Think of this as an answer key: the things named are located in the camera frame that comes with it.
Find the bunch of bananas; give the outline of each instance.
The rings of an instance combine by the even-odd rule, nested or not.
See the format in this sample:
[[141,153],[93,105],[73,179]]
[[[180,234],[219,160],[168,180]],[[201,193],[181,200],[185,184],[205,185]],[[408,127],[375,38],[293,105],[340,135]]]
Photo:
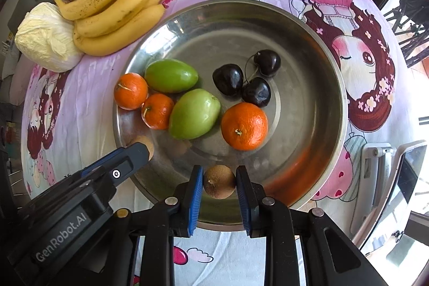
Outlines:
[[139,39],[164,14],[161,0],[54,0],[74,20],[73,41],[86,54],[105,56]]

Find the dark cherry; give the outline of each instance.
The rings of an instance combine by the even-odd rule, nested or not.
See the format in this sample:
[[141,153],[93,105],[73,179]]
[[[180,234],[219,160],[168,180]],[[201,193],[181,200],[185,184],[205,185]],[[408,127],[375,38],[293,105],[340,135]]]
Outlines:
[[234,96],[243,87],[243,71],[234,63],[215,69],[212,77],[217,89],[227,96]]
[[243,87],[242,99],[244,102],[253,103],[258,107],[267,106],[271,99],[271,89],[269,84],[263,78],[253,78]]
[[259,72],[266,77],[272,77],[282,65],[282,59],[273,50],[264,49],[253,56],[253,62],[259,67]]

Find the metal bowl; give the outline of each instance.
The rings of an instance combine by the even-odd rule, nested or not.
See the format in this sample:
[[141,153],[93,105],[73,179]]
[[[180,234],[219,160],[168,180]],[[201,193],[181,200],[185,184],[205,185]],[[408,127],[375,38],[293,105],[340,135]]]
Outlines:
[[[155,145],[150,163],[132,178],[153,203],[173,194],[188,180],[194,164],[207,169],[223,164],[235,170],[246,165],[250,179],[267,194],[292,208],[305,204],[325,183],[341,152],[347,122],[347,97],[340,70],[319,37],[303,22],[280,8],[251,0],[213,0],[186,8],[166,19],[138,44],[123,73],[144,75],[148,64],[176,58],[199,73],[196,87],[220,99],[221,115],[240,102],[223,96],[212,80],[213,71],[227,63],[242,69],[261,49],[282,57],[282,66],[268,78],[272,98],[263,108],[269,132],[263,145],[249,152],[236,151],[222,138],[220,117],[206,135],[175,140],[168,131],[152,131],[141,111],[114,106],[116,145],[128,145],[137,135]],[[247,76],[255,71],[247,65]],[[236,193],[215,200],[203,193],[199,227],[242,230]]]

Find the cabbage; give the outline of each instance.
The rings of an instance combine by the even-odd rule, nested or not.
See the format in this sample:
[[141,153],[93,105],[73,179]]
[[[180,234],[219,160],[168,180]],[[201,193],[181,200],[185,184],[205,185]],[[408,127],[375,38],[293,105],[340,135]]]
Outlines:
[[40,3],[25,15],[15,43],[27,58],[57,73],[72,69],[83,56],[73,43],[73,22],[52,3]]

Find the orange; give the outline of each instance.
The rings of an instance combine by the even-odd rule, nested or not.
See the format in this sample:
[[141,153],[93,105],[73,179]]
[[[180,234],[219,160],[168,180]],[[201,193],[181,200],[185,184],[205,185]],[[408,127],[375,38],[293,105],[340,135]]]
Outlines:
[[113,96],[119,107],[126,110],[137,109],[147,97],[146,80],[137,73],[127,73],[117,81]]
[[168,121],[174,102],[163,94],[149,96],[142,107],[142,119],[145,124],[154,130],[168,129]]
[[267,136],[268,119],[258,106],[241,102],[225,112],[220,129],[224,140],[234,149],[253,150]]

